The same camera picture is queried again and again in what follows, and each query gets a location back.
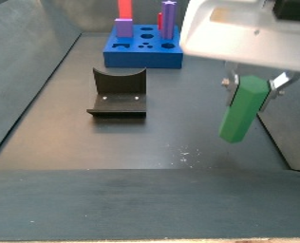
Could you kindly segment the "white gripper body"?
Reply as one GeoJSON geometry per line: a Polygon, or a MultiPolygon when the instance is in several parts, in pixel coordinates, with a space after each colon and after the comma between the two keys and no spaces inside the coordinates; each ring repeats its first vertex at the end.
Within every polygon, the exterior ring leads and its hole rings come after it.
{"type": "Polygon", "coordinates": [[[269,0],[190,0],[181,48],[187,55],[300,71],[300,22],[269,0]]]}

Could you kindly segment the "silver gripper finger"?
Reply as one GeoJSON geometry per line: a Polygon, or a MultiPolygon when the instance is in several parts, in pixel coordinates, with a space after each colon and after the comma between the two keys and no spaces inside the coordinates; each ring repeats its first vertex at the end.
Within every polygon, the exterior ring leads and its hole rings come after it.
{"type": "Polygon", "coordinates": [[[226,102],[227,106],[233,104],[233,100],[237,95],[237,88],[239,84],[237,68],[238,68],[238,63],[233,63],[233,62],[225,63],[226,77],[223,78],[221,85],[225,86],[226,90],[229,91],[229,98],[226,102]]]}
{"type": "Polygon", "coordinates": [[[278,96],[282,96],[285,94],[285,88],[289,87],[298,80],[300,72],[285,71],[273,80],[267,81],[269,93],[259,109],[261,112],[263,112],[263,110],[266,109],[269,102],[274,100],[278,96]]]}

